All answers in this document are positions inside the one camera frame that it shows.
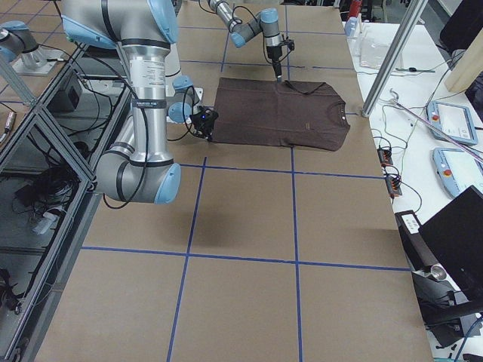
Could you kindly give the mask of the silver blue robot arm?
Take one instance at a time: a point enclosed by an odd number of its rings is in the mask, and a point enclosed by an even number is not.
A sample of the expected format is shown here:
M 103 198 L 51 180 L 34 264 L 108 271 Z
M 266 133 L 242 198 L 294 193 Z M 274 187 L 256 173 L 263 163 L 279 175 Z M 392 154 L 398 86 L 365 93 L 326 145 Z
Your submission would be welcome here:
M 281 82 L 282 48 L 286 46 L 287 41 L 280 31 L 278 10 L 276 8 L 265 8 L 254 14 L 243 5 L 231 7 L 228 1 L 207 1 L 207 4 L 208 8 L 204 8 L 202 2 L 198 1 L 198 6 L 203 11 L 217 15 L 223 21 L 229 31 L 232 43 L 237 48 L 245 46 L 258 35 L 263 36 L 264 57 L 273 69 L 275 80 Z M 245 22 L 238 17 L 235 13 L 238 8 L 246 10 L 251 15 L 251 19 Z
M 190 114 L 188 79 L 169 81 L 166 67 L 178 40 L 177 15 L 170 1 L 64 1 L 62 21 L 73 41 L 115 49 L 127 75 L 131 119 L 97 164 L 97 190 L 118 208 L 131 202 L 168 204 L 177 196 L 181 167 L 168 151 L 167 119 Z

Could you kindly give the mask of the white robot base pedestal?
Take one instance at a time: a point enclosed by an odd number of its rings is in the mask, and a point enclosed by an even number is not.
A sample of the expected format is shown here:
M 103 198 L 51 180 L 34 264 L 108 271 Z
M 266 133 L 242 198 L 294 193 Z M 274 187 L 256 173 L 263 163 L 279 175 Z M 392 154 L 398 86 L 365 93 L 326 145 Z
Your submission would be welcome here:
M 171 45 L 171 52 L 165 58 L 165 80 L 166 80 L 166 96 L 173 97 L 175 95 L 174 82 L 184 76 L 182 66 L 180 65 L 180 58 L 177 50 L 177 45 Z M 199 107 L 202 105 L 204 89 L 202 87 L 196 86 L 195 92 L 197 94 L 195 98 L 194 110 L 195 113 L 198 112 Z

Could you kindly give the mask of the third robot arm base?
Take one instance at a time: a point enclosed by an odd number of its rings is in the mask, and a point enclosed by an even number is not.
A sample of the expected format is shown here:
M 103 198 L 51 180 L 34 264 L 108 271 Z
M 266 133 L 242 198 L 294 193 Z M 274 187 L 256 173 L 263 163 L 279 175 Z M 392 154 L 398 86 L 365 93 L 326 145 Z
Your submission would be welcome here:
M 63 63 L 63 52 L 43 48 L 22 21 L 12 20 L 1 24 L 1 58 L 14 63 L 19 75 L 48 75 L 54 66 Z

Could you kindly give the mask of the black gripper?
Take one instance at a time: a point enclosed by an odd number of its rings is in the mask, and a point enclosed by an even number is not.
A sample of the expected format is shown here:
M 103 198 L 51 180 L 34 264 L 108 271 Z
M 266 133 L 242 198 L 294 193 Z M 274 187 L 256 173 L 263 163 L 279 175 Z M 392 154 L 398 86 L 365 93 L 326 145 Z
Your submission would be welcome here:
M 277 82 L 282 82 L 281 47 L 267 47 L 266 51 L 267 51 L 267 57 L 270 63 L 272 64 L 272 68 L 275 73 L 275 80 Z
M 214 123 L 218 119 L 218 112 L 207 107 L 201 107 L 198 113 L 190 115 L 192 125 L 194 126 L 195 137 L 212 140 L 212 134 L 214 130 Z

